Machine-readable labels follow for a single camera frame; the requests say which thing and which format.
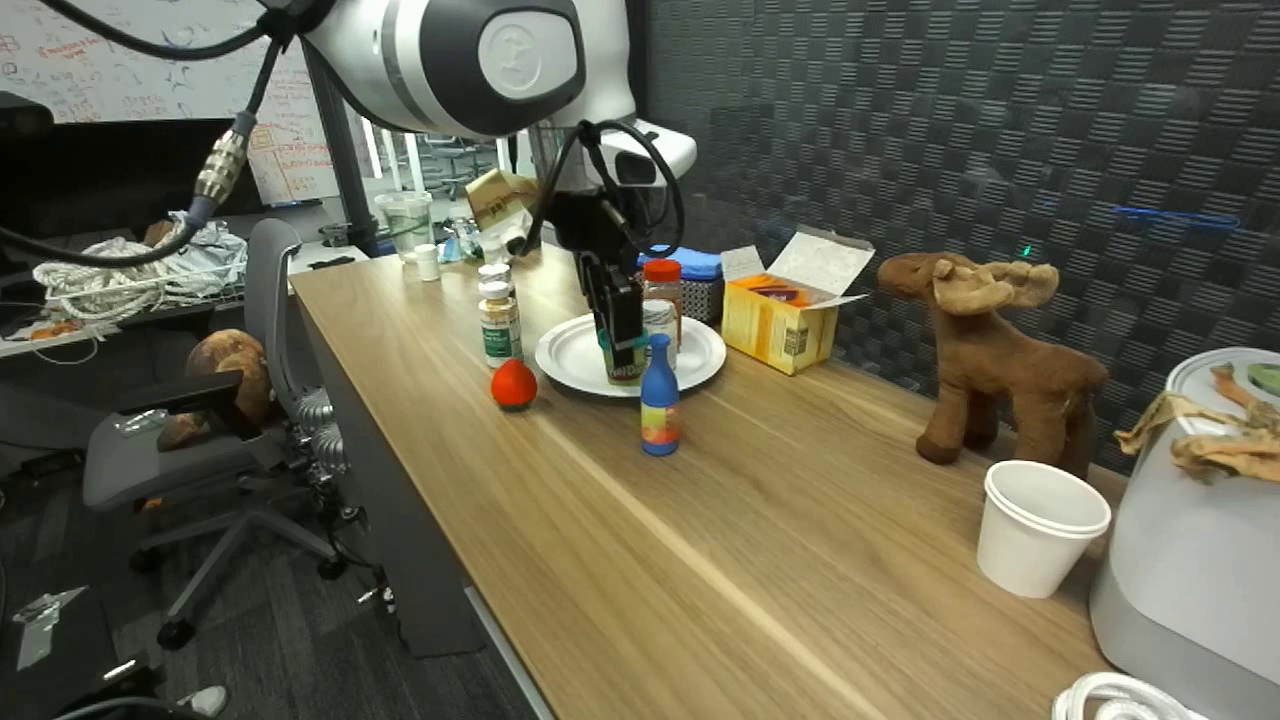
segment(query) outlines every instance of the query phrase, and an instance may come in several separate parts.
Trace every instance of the black wall panel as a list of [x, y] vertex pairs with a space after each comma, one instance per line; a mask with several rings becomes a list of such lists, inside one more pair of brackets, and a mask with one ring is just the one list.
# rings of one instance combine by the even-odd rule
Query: black wall panel
[[[689, 243], [1058, 264], [1017, 323], [1111, 368], [1109, 469], [1171, 364], [1280, 349], [1280, 2], [634, 0], [634, 45], [645, 115], [700, 138]], [[933, 392], [911, 305], [850, 306], [839, 354]]]

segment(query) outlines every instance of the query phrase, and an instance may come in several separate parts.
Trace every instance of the stuffed moose toy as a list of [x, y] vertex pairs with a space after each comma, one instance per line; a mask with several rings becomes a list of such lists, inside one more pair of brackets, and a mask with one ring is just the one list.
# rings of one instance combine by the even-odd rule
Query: stuffed moose toy
[[923, 301], [936, 336], [936, 408], [918, 438], [933, 463], [992, 447], [1002, 403], [1014, 403], [1017, 454], [1088, 476], [1093, 392], [1109, 372], [1063, 345], [1014, 326], [1002, 306], [1041, 306], [1052, 264], [976, 264], [952, 252], [904, 252], [880, 264], [880, 286]]

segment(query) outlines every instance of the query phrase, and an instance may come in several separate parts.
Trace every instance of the toy figure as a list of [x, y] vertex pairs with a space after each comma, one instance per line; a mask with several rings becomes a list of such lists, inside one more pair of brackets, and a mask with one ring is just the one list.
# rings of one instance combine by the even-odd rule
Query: toy figure
[[1008, 398], [1017, 454], [1088, 476], [1088, 398], [1109, 372], [1002, 314], [1002, 306], [1041, 306], [1058, 282], [1052, 264], [973, 264], [952, 252], [904, 252], [880, 264], [880, 286], [923, 301], [936, 336], [936, 413], [918, 438], [923, 460], [952, 463], [961, 443], [987, 447]]
[[[242, 326], [222, 326], [190, 351], [184, 379], [212, 379], [229, 372], [242, 374], [235, 382], [242, 431], [264, 427], [275, 417], [275, 392], [273, 392], [264, 345]], [[164, 431], [158, 436], [158, 447], [190, 447], [222, 431], [229, 427], [216, 413], [171, 413], [164, 420]]]

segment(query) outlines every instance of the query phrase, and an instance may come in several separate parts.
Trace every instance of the yellow box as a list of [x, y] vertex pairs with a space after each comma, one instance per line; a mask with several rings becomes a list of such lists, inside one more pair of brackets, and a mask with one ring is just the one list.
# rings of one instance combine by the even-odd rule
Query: yellow box
[[724, 345], [789, 374], [827, 358], [839, 305], [862, 301], [843, 293], [871, 255], [868, 239], [817, 226], [802, 226], [770, 268], [755, 246], [722, 252]]

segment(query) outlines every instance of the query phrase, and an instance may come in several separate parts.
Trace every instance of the black floor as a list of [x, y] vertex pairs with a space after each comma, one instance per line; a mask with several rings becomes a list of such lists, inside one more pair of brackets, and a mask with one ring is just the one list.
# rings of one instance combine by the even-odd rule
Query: black floor
[[[201, 682], [231, 691], [229, 720], [416, 720], [530, 714], [499, 654], [414, 660], [379, 604], [356, 604], [372, 571], [321, 578], [317, 560], [261, 541], [201, 613], [190, 649], [164, 651], [158, 625], [201, 547], [168, 550], [158, 575], [127, 571], [139, 541], [131, 512], [85, 512], [77, 476], [12, 480], [0, 506], [0, 714], [44, 720], [89, 691], [126, 654], [164, 667], [161, 694]], [[15, 673], [19, 627], [7, 620], [39, 590], [85, 588], [57, 625], [52, 654]]]

